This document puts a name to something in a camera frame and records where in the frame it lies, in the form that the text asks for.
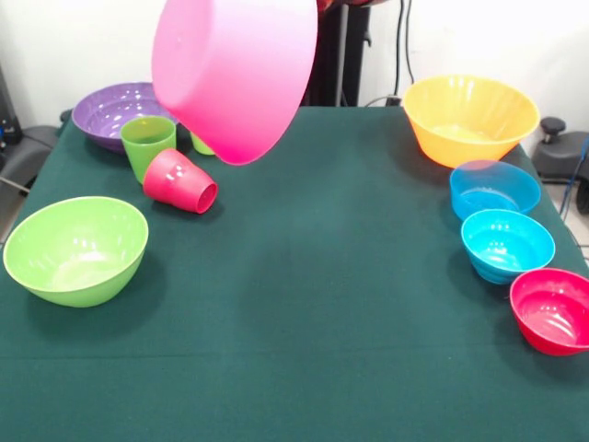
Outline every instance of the light blue bowl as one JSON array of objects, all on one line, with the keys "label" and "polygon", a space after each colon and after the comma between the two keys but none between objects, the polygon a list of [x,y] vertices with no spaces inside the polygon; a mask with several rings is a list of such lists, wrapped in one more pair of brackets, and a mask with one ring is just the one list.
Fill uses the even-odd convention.
[{"label": "light blue bowl", "polygon": [[529,216],[511,210],[483,210],[462,223],[462,242],[477,273],[494,284],[547,266],[556,247],[550,233]]},{"label": "light blue bowl", "polygon": [[452,208],[465,220],[485,209],[529,213],[540,201],[540,186],[516,166],[501,161],[470,161],[450,175]]}]

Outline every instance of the green cup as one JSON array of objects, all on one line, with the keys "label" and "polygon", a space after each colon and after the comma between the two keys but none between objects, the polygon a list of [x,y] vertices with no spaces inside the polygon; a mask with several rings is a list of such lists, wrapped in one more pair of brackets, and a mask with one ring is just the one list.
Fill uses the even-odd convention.
[{"label": "green cup", "polygon": [[192,138],[192,145],[194,146],[194,150],[196,150],[199,154],[202,155],[214,155],[213,150],[211,150],[211,147],[209,147],[208,145],[206,145],[205,143],[202,142],[202,140],[196,136],[195,134],[191,134],[191,138]]},{"label": "green cup", "polygon": [[166,117],[140,117],[121,129],[122,144],[135,178],[143,185],[147,168],[160,152],[176,148],[176,124]]}]

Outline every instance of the overturned red cup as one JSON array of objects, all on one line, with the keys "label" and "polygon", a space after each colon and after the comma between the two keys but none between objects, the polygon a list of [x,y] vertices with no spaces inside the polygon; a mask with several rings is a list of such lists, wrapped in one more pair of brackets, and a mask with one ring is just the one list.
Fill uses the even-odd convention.
[{"label": "overturned red cup", "polygon": [[166,149],[144,175],[144,193],[160,203],[203,214],[211,208],[219,187],[207,173],[176,149]]}]

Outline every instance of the red bowl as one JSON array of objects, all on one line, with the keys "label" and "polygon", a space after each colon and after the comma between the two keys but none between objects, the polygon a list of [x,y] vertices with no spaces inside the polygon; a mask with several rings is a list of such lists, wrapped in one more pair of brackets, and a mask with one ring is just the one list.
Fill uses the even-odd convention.
[{"label": "red bowl", "polygon": [[539,352],[568,356],[589,350],[589,280],[561,269],[538,269],[511,286],[512,311]]}]

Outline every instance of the bowl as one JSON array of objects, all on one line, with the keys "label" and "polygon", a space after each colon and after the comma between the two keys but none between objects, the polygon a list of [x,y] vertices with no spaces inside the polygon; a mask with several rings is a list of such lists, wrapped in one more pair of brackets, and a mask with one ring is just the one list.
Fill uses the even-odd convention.
[{"label": "bowl", "polygon": [[461,235],[477,273],[494,284],[509,284],[521,273],[545,267],[556,250],[538,221],[511,210],[477,212],[462,223]]},{"label": "bowl", "polygon": [[465,220],[484,209],[529,213],[540,201],[540,186],[531,175],[501,161],[465,163],[450,175],[452,208]]},{"label": "bowl", "polygon": [[589,280],[561,269],[524,273],[512,284],[512,311],[525,339],[545,355],[589,350]]},{"label": "bowl", "polygon": [[403,100],[423,153],[449,168],[500,159],[540,122],[519,90],[477,76],[436,76],[412,85]]},{"label": "bowl", "polygon": [[278,143],[311,74],[316,0],[167,0],[152,54],[159,102],[225,163]]},{"label": "bowl", "polygon": [[124,201],[102,196],[64,200],[17,226],[4,247],[4,266],[38,297],[93,307],[131,280],[147,237],[144,216]]},{"label": "bowl", "polygon": [[167,117],[177,122],[159,104],[151,83],[121,83],[97,90],[82,99],[72,111],[72,121],[97,145],[125,155],[122,126],[146,115]]}]

